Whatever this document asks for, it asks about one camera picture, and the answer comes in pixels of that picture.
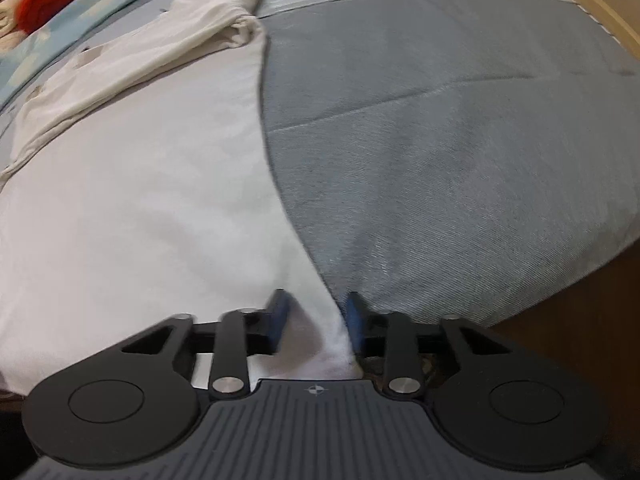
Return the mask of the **grey printed bed sheet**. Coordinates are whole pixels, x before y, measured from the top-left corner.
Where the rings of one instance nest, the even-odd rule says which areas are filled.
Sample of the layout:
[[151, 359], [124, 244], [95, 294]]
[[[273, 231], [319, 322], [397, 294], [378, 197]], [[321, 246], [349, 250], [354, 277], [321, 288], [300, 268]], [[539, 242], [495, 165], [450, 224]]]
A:
[[260, 117], [336, 305], [492, 324], [639, 238], [639, 65], [560, 0], [262, 11]]

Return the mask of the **light blue patterned pillowcase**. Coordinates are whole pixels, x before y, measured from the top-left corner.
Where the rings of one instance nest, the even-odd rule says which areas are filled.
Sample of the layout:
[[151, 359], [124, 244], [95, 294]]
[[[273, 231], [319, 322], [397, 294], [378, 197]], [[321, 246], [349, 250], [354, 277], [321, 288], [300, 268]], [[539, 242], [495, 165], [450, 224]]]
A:
[[1, 105], [87, 32], [136, 0], [74, 0], [1, 55]]

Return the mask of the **white t-shirt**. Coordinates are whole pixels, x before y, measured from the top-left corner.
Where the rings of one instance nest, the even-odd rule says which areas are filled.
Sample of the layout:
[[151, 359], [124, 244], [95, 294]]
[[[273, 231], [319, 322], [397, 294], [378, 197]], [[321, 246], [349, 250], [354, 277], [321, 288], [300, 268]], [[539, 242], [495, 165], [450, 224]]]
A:
[[266, 159], [258, 0], [175, 0], [28, 96], [1, 175], [1, 387], [171, 315], [294, 296], [253, 378], [354, 378], [346, 328]]

